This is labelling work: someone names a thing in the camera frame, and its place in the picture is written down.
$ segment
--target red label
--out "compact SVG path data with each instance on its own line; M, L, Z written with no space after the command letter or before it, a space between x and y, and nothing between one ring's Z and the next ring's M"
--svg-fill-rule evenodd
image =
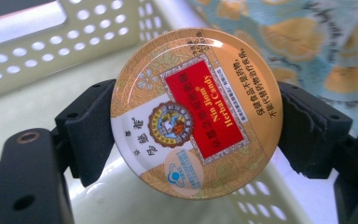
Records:
M193 117L193 136L204 159L243 140L205 61L165 80L176 102L184 105Z

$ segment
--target circular logo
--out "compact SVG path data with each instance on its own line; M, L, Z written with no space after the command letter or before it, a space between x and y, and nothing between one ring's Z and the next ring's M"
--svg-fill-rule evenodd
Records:
M153 109L148 127L157 143L174 148L190 139L193 120L184 106L169 101Z

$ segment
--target gold tin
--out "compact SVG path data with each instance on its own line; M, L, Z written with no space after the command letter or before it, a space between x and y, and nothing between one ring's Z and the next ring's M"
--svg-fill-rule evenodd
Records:
M229 194L269 162L282 98L249 45L211 29L182 29L144 45L113 91L111 122L126 163L151 187L185 199Z

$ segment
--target plastic basket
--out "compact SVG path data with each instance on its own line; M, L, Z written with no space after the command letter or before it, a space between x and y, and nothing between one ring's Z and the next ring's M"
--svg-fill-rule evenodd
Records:
M172 29L206 26L182 0L60 3L67 16L63 24L0 44L0 153L16 132L52 129L62 109L88 86L117 77L144 42ZM86 189L65 175L76 223L311 223L274 160L282 158L272 159L243 189L209 201L179 200L151 189L115 147L100 180ZM324 185L331 187L331 180ZM337 221L335 211L329 216Z

